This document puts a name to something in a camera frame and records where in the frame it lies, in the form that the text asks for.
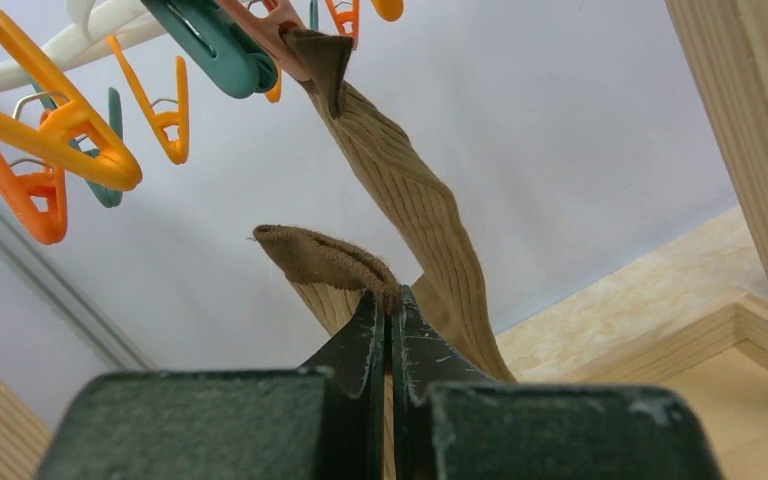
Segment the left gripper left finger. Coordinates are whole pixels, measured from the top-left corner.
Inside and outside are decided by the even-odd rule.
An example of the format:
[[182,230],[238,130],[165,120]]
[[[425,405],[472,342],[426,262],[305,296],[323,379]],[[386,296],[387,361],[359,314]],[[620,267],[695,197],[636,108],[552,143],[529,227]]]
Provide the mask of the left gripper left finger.
[[72,400],[42,479],[379,479],[385,315],[288,370],[121,371]]

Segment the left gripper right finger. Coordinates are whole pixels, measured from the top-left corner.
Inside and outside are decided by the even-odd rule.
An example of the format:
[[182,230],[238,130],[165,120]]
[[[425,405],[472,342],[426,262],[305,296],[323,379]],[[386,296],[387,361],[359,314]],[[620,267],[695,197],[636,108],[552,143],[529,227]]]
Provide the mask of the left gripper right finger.
[[393,317],[400,479],[719,479],[701,423],[658,385],[494,380],[424,319]]

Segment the brown sock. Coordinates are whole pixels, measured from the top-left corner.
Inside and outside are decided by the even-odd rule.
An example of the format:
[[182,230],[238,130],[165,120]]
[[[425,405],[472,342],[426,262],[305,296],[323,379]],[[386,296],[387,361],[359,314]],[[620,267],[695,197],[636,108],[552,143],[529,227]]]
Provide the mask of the brown sock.
[[412,290],[426,321],[487,375],[514,382],[455,196],[405,131],[345,81],[349,38],[298,29],[282,39],[311,74],[303,86],[351,170],[422,267]]
[[259,225],[253,237],[329,336],[349,322],[368,291],[385,313],[400,308],[401,285],[392,271],[354,244],[285,225]]

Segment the white round clip hanger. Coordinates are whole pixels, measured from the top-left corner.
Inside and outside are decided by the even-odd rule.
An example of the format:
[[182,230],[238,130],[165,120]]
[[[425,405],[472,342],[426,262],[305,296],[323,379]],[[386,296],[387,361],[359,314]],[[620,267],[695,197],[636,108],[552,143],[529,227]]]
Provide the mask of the white round clip hanger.
[[[69,71],[112,54],[107,43],[115,36],[124,49],[150,41],[166,30],[137,0],[68,1],[71,23],[42,46],[43,52],[63,71]],[[29,83],[28,70],[16,61],[0,62],[0,93]]]

